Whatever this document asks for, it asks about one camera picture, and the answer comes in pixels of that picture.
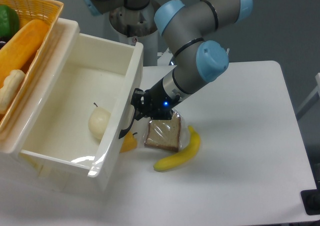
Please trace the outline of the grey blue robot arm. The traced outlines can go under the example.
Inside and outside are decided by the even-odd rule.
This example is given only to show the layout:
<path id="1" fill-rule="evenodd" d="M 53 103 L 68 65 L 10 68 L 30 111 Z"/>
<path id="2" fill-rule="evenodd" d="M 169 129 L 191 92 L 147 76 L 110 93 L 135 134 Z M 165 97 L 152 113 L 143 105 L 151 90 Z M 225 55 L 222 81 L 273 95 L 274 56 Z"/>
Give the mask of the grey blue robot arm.
<path id="1" fill-rule="evenodd" d="M 176 67 L 148 90 L 131 98 L 134 118 L 170 119 L 172 109 L 223 74 L 227 52 L 204 36 L 247 18 L 253 0 L 180 0 L 159 5 L 154 0 L 84 0 L 93 15 L 109 13 L 113 28 L 126 36 L 159 33 L 172 52 Z"/>

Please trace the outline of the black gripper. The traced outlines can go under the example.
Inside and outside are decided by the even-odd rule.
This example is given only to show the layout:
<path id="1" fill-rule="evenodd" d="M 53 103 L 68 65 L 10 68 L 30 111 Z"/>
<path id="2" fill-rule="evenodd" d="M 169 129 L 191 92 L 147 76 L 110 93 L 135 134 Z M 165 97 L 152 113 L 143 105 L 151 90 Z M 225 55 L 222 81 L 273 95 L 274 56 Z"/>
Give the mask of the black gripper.
<path id="1" fill-rule="evenodd" d="M 134 107 L 134 119 L 150 117 L 152 120 L 171 120 L 172 108 L 178 104 L 180 96 L 172 97 L 165 92 L 162 82 L 157 82 L 152 88 L 143 91 L 135 88 L 130 104 Z"/>

